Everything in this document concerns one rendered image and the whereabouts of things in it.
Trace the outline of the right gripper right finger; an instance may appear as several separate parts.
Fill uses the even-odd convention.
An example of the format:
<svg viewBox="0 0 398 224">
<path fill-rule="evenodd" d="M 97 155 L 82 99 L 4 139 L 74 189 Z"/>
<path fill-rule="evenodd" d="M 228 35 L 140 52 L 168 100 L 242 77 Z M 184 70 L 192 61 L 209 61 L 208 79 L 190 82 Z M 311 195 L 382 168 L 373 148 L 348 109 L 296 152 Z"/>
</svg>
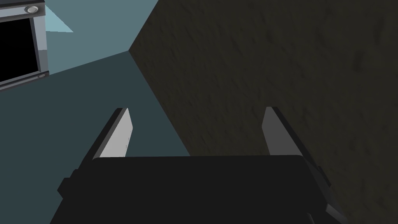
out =
<svg viewBox="0 0 398 224">
<path fill-rule="evenodd" d="M 277 107 L 266 107 L 262 131 L 270 155 L 299 155 L 311 161 L 309 151 Z"/>
</svg>

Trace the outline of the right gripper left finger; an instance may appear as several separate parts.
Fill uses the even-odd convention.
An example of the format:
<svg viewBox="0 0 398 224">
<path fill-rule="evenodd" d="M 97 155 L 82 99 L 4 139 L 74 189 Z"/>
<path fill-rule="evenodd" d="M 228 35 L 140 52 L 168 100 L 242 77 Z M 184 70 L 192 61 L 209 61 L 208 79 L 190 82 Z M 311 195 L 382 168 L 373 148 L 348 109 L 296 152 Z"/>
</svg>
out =
<svg viewBox="0 0 398 224">
<path fill-rule="evenodd" d="M 125 157 L 132 130 L 129 110 L 117 108 L 88 150 L 84 160 Z"/>
</svg>

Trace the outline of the grey appliance with black window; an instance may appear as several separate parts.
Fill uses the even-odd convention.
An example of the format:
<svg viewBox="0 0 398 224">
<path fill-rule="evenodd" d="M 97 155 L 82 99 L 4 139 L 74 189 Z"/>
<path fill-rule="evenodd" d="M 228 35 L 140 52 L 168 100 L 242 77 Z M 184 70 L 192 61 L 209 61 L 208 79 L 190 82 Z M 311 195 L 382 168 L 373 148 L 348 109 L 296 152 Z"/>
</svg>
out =
<svg viewBox="0 0 398 224">
<path fill-rule="evenodd" d="M 0 0 L 0 91 L 48 76 L 45 0 Z"/>
</svg>

